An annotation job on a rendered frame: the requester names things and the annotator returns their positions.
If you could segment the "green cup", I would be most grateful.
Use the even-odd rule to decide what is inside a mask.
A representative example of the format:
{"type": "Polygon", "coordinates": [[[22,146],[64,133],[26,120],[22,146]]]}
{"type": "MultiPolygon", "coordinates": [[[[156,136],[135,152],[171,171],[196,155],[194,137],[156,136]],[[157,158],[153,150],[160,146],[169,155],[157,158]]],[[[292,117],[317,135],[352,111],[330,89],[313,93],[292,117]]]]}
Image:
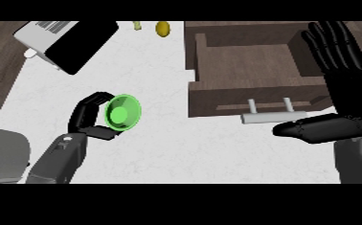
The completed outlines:
{"type": "Polygon", "coordinates": [[[141,117],[141,106],[137,99],[126,94],[115,96],[104,107],[104,122],[115,131],[128,130],[141,117]]]}

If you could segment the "brown wooden drawer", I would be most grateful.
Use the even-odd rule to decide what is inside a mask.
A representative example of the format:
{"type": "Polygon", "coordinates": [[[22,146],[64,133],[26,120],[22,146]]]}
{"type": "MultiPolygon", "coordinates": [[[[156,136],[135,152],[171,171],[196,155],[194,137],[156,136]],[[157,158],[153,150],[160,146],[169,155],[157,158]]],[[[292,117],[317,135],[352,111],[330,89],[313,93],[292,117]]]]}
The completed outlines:
{"type": "Polygon", "coordinates": [[[258,112],[280,112],[283,98],[295,111],[332,106],[323,77],[194,81],[187,84],[187,117],[240,115],[253,100],[258,112]]]}
{"type": "Polygon", "coordinates": [[[209,47],[206,36],[194,35],[196,80],[295,78],[299,75],[287,47],[262,45],[209,47]]]}

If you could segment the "brown wooden cabinet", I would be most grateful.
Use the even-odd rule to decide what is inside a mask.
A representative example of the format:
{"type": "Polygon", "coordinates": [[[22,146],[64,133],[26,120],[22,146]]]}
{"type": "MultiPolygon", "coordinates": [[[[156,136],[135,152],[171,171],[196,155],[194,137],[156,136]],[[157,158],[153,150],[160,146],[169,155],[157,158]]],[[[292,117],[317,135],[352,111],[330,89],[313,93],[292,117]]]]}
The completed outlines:
{"type": "Polygon", "coordinates": [[[299,47],[290,49],[293,61],[302,76],[318,76],[308,47],[299,32],[307,28],[308,21],[186,21],[183,24],[184,64],[191,69],[194,65],[194,35],[206,36],[209,47],[231,47],[262,45],[290,45],[292,40],[299,47]]]}

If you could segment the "white and black appliance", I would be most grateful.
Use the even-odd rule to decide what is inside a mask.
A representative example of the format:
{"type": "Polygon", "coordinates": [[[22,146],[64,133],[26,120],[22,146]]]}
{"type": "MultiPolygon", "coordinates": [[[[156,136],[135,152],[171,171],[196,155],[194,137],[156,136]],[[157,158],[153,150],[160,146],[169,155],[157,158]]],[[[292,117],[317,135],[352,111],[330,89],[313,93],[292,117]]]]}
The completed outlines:
{"type": "Polygon", "coordinates": [[[29,21],[14,32],[23,56],[38,56],[73,75],[118,30],[113,21],[29,21]]]}

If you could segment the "yellow lemon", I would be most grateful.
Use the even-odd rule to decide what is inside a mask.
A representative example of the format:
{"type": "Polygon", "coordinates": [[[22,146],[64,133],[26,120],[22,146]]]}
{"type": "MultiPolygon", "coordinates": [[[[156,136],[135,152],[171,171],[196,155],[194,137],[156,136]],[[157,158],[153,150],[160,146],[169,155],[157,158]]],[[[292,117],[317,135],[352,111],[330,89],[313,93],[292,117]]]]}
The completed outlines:
{"type": "Polygon", "coordinates": [[[169,24],[166,21],[159,21],[154,25],[154,32],[160,37],[169,34],[169,24]]]}

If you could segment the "brown wooden drawer front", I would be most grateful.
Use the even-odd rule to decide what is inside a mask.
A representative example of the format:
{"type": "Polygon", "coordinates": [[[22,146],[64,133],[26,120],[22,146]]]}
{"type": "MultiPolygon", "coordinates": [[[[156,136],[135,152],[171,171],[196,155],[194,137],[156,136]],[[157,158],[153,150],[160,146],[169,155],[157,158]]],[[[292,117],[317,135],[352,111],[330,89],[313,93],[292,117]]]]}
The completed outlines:
{"type": "Polygon", "coordinates": [[[323,77],[194,81],[187,84],[187,117],[240,115],[253,100],[258,112],[280,112],[283,98],[295,111],[332,106],[323,77]]]}

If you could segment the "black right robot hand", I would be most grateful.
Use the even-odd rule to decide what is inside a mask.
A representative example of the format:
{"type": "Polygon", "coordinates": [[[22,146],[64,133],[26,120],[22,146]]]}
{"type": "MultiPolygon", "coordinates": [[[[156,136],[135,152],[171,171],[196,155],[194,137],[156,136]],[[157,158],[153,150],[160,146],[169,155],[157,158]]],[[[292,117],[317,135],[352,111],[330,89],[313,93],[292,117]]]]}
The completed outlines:
{"type": "Polygon", "coordinates": [[[336,113],[277,124],[273,135],[320,144],[362,137],[362,49],[342,21],[317,21],[301,32],[336,113]]]}

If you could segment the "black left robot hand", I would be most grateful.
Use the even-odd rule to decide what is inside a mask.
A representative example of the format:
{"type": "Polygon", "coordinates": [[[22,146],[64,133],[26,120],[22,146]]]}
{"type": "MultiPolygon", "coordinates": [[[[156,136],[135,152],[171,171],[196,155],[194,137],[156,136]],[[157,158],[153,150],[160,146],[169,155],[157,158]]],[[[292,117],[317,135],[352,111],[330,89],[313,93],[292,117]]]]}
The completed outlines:
{"type": "Polygon", "coordinates": [[[107,102],[113,97],[115,96],[107,92],[94,92],[78,102],[67,122],[69,133],[84,133],[87,137],[106,141],[119,135],[119,131],[94,124],[98,105],[107,102]]]}

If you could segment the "grey rounded object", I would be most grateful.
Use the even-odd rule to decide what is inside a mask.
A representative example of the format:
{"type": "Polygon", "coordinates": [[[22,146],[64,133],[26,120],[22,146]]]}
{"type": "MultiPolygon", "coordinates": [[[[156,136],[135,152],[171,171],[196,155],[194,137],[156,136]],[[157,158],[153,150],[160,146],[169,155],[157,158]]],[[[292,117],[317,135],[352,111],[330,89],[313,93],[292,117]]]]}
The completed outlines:
{"type": "Polygon", "coordinates": [[[19,181],[27,167],[29,143],[24,136],[0,129],[0,184],[19,181]]]}

